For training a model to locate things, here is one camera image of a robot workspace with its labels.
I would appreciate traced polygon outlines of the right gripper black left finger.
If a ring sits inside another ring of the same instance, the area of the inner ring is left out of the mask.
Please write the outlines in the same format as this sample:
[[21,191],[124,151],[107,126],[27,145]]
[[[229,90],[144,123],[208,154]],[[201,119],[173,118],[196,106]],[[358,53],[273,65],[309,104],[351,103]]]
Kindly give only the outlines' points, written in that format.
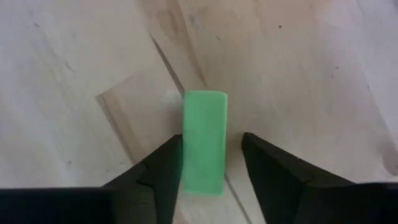
[[174,135],[129,170],[103,185],[116,223],[172,223],[182,173],[182,135]]

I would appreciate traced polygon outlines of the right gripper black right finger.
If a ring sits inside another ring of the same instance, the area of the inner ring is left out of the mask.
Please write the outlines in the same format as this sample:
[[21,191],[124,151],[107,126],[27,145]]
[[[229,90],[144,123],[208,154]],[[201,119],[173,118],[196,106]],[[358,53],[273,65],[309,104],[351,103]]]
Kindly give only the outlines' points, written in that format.
[[354,184],[253,133],[243,134],[241,149],[266,223],[293,223],[306,185],[341,187]]

